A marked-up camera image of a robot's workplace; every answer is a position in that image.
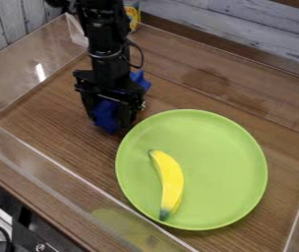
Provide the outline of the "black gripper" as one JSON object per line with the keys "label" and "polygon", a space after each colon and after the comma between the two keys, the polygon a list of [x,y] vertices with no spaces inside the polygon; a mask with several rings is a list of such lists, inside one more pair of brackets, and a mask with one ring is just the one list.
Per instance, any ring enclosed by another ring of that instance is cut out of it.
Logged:
{"label": "black gripper", "polygon": [[111,84],[98,80],[91,70],[77,70],[75,91],[81,93],[89,117],[95,120],[95,108],[103,99],[117,101],[115,123],[119,129],[127,128],[137,118],[143,105],[147,84],[143,71],[131,72]]}

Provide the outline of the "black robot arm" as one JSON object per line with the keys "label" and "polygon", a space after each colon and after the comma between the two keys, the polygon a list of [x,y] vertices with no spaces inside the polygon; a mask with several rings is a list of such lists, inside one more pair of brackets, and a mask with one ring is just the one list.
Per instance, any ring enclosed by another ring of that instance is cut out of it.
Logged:
{"label": "black robot arm", "polygon": [[89,117],[114,134],[129,128],[145,109],[151,83],[143,63],[131,63],[131,32],[123,0],[44,0],[54,8],[75,14],[89,39],[91,70],[75,70],[75,91],[81,93]]}

